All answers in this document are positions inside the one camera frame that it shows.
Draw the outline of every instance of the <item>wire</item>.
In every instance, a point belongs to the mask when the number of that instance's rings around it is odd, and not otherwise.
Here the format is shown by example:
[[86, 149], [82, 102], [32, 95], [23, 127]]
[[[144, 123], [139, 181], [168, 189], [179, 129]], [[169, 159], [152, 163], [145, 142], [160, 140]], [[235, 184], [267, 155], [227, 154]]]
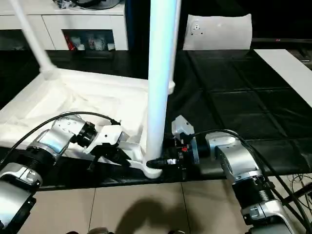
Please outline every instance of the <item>wire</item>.
[[33, 134], [35, 131], [37, 131], [38, 129], [40, 129], [41, 127], [43, 127], [44, 125], [46, 125], [49, 122], [52, 122], [58, 118], [62, 118], [62, 117], [66, 117], [66, 116], [72, 116], [72, 115], [91, 115], [91, 116], [98, 116], [101, 118], [105, 118], [108, 119], [112, 125], [120, 125], [119, 122], [117, 122], [116, 120], [102, 115], [102, 114], [98, 114], [98, 113], [93, 113], [93, 112], [85, 112], [85, 111], [74, 111], [74, 112], [68, 112], [68, 113], [64, 113], [58, 116], [55, 116], [51, 119], [46, 120], [45, 122], [39, 124], [36, 128], [34, 128], [33, 130], [31, 130], [30, 132], [28, 132], [25, 136], [23, 136], [18, 142], [16, 142], [12, 148], [8, 151], [8, 153], [4, 156], [4, 158], [1, 160], [0, 162], [0, 166], [9, 158], [9, 156], [13, 153], [13, 151], [26, 139], [28, 138], [31, 134]]
[[[299, 175], [297, 175], [296, 177], [293, 175], [293, 176], [292, 176], [292, 180], [291, 180], [291, 190], [292, 190], [293, 193], [294, 193], [293, 184], [296, 183], [295, 180], [296, 180], [297, 178], [299, 178], [299, 182], [301, 183], [302, 187], [305, 186], [305, 184], [303, 183], [303, 178], [312, 179], [310, 176], [304, 175], [304, 174], [299, 174]], [[303, 203], [302, 201], [300, 201], [300, 200], [299, 200], [299, 202], [300, 202], [304, 207], [306, 207], [307, 209], [309, 209], [310, 214], [312, 215], [312, 209], [311, 209], [311, 206], [310, 206], [310, 205], [312, 205], [312, 203], [311, 203], [311, 201], [309, 200], [307, 194], [304, 194], [304, 196], [305, 196], [305, 199], [306, 199], [307, 204], [304, 204], [304, 203]]]
[[266, 165], [269, 168], [271, 173], [276, 177], [278, 182], [283, 186], [283, 188], [286, 190], [286, 192], [289, 194], [289, 196], [293, 199], [293, 202], [295, 203], [296, 207], [298, 208], [298, 210], [299, 210], [299, 212], [300, 212], [300, 214], [301, 214], [301, 216], [303, 218], [303, 221], [304, 221], [304, 224], [305, 224], [303, 226], [306, 228], [307, 233], [312, 234], [312, 226], [310, 225], [310, 221], [309, 221], [309, 219], [307, 217], [307, 214], [304, 212], [302, 206], [300, 205], [300, 202], [299, 202], [298, 198], [293, 194], [293, 192], [290, 190], [290, 188], [287, 186], [287, 184], [277, 174], [276, 170], [265, 159], [265, 157], [263, 157], [263, 155], [261, 155], [260, 152], [255, 147], [253, 147], [251, 144], [249, 144], [244, 138], [242, 138], [240, 135], [238, 135], [237, 133], [235, 133], [233, 131], [225, 130], [225, 129], [207, 130], [207, 131], [191, 134], [188, 137], [195, 137], [195, 136], [203, 134], [203, 133], [208, 134], [208, 133], [215, 133], [215, 132], [228, 133], [228, 134], [238, 138], [244, 145], [246, 145], [249, 148], [249, 150], [253, 153], [253, 155], [255, 155], [257, 157], [257, 159], [260, 160], [260, 164], [258, 166], [261, 169], [263, 174], [265, 174], [265, 170], [264, 170], [263, 164]]

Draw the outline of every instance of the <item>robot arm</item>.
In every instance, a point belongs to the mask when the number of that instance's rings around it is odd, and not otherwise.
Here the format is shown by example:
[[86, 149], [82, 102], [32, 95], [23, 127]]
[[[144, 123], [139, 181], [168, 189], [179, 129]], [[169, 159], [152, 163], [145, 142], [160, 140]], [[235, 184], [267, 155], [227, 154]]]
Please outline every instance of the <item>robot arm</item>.
[[183, 162], [190, 156], [188, 162], [196, 165], [202, 175], [209, 170], [211, 160], [220, 162], [226, 178], [232, 184], [246, 225], [253, 226], [250, 234], [297, 233], [281, 201], [272, 193], [273, 183], [266, 180], [254, 157], [238, 138], [224, 132], [206, 134], [211, 156], [207, 160], [199, 159], [194, 128], [185, 118], [178, 116], [173, 121], [172, 134], [178, 152], [176, 162], [179, 168], [184, 169], [182, 172], [187, 167]]
[[[76, 115], [57, 119], [15, 162], [8, 163], [0, 171], [0, 233], [19, 231], [36, 203], [33, 195], [70, 143], [83, 147], [83, 152], [93, 154], [96, 161], [107, 156], [105, 152], [112, 154], [108, 159], [114, 161], [121, 136], [120, 125], [104, 126], [97, 132], [94, 124]], [[127, 164], [126, 157], [122, 163]]]
[[206, 135], [211, 156], [232, 183], [246, 225], [253, 225], [252, 234], [296, 234], [296, 230], [280, 200], [271, 191], [274, 185], [266, 181], [254, 157], [236, 137], [223, 133]]

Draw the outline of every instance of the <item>shelf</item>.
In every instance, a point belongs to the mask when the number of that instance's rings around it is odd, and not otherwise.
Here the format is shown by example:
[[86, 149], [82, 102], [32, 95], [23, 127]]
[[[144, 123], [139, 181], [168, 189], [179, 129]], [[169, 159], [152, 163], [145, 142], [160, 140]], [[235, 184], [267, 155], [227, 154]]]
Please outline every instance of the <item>shelf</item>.
[[[27, 15], [124, 15], [124, 1], [106, 10], [87, 10], [79, 7], [59, 9], [52, 0], [20, 0]], [[9, 0], [1, 0], [0, 15], [15, 15]]]

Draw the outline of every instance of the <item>black cable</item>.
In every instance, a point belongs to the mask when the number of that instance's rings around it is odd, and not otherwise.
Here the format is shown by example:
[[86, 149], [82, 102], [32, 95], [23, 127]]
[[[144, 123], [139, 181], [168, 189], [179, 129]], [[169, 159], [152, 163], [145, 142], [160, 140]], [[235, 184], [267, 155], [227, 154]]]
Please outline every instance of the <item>black cable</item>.
[[278, 180], [278, 182], [280, 182], [280, 184], [283, 186], [283, 188], [286, 190], [286, 192], [289, 194], [289, 196], [293, 199], [293, 202], [295, 203], [296, 207], [298, 208], [303, 220], [304, 220], [304, 227], [307, 230], [307, 233], [312, 234], [312, 226], [310, 225], [309, 219], [307, 217], [307, 214], [304, 212], [302, 206], [300, 205], [300, 202], [298, 200], [297, 197], [295, 197], [295, 195], [293, 194], [293, 192], [289, 189], [289, 187], [287, 186], [287, 184], [282, 180], [282, 178], [277, 174], [276, 170], [271, 166], [271, 164], [265, 159], [265, 157], [263, 157], [260, 152], [253, 147], [251, 144], [249, 144], [244, 138], [242, 138], [240, 135], [238, 135], [237, 133], [230, 131], [230, 130], [225, 130], [225, 129], [214, 129], [214, 130], [207, 130], [207, 131], [203, 131], [203, 132], [199, 132], [199, 133], [194, 133], [191, 135], [188, 135], [188, 137], [195, 137], [197, 135], [203, 134], [203, 133], [215, 133], [215, 132], [223, 132], [223, 133], [228, 133], [236, 138], [238, 138], [244, 145], [246, 145], [249, 150], [253, 153], [253, 155], [255, 155], [259, 160], [260, 160], [260, 165], [259, 168], [261, 169], [262, 173], [265, 173], [264, 168], [262, 167], [262, 163], [264, 165], [266, 165], [269, 170], [271, 171], [271, 173], [276, 177], [276, 179]]
[[302, 226], [305, 227], [305, 223], [303, 218], [298, 214], [298, 212], [287, 202], [285, 202], [283, 196], [275, 189], [272, 189], [272, 192], [277, 196], [277, 198], [284, 204], [284, 206], [287, 207], [287, 209], [296, 217], [296, 219], [299, 220], [299, 222], [302, 224]]
[[55, 116], [51, 119], [48, 119], [46, 120], [45, 122], [39, 124], [36, 128], [34, 128], [33, 130], [31, 130], [29, 133], [27, 133], [25, 136], [23, 136], [18, 142], [16, 142], [12, 148], [8, 151], [8, 153], [4, 156], [4, 158], [1, 160], [0, 162], [0, 166], [3, 164], [3, 162], [5, 162], [5, 160], [8, 159], [8, 157], [12, 154], [12, 152], [26, 139], [28, 138], [31, 134], [33, 134], [35, 131], [37, 131], [38, 129], [40, 129], [41, 127], [43, 127], [44, 125], [46, 125], [47, 123], [49, 122], [52, 122], [58, 118], [62, 118], [62, 117], [65, 117], [65, 116], [72, 116], [72, 115], [91, 115], [91, 116], [98, 116], [98, 117], [101, 117], [101, 118], [105, 118], [105, 119], [108, 119], [112, 125], [120, 125], [119, 122], [117, 122], [116, 120], [108, 117], [108, 116], [105, 116], [105, 115], [102, 115], [102, 114], [98, 114], [98, 113], [93, 113], [93, 112], [85, 112], [85, 111], [74, 111], [74, 112], [68, 112], [68, 113], [64, 113], [64, 114], [61, 114], [61, 115], [58, 115], [58, 116]]
[[[308, 176], [308, 175], [297, 175], [296, 177], [292, 176], [291, 190], [292, 190], [293, 193], [294, 193], [293, 184], [295, 183], [295, 180], [296, 180], [297, 178], [300, 178], [300, 183], [301, 183], [302, 187], [305, 186], [305, 184], [304, 184], [303, 181], [302, 181], [303, 178], [312, 179], [312, 178], [311, 178], [310, 176]], [[311, 206], [310, 206], [311, 202], [309, 201], [307, 194], [304, 194], [304, 196], [305, 196], [307, 205], [304, 204], [304, 203], [303, 203], [302, 201], [300, 201], [300, 200], [299, 200], [299, 202], [300, 202], [304, 207], [306, 207], [307, 209], [309, 209], [309, 211], [310, 211], [310, 213], [311, 213], [311, 215], [312, 215], [312, 208], [311, 208]]]

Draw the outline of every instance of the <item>white plastic base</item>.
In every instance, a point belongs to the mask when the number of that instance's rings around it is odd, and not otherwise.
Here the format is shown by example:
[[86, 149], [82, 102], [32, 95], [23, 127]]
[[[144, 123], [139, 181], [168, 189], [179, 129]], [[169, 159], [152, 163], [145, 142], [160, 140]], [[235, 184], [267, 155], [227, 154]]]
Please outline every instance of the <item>white plastic base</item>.
[[[169, 84], [169, 93], [174, 89]], [[121, 122], [129, 136], [120, 147], [132, 159], [131, 166], [141, 169], [148, 178], [157, 178], [161, 170], [146, 167], [146, 144], [140, 144], [146, 135], [148, 81], [74, 70], [55, 69], [40, 73], [12, 101], [0, 110], [0, 146], [11, 147], [27, 132], [45, 120], [67, 111], [90, 111], [107, 115]], [[82, 116], [100, 131], [108, 120], [95, 116]], [[52, 123], [38, 130], [18, 148], [28, 144]], [[92, 160], [93, 156], [81, 154], [81, 147], [71, 144], [64, 156]]]

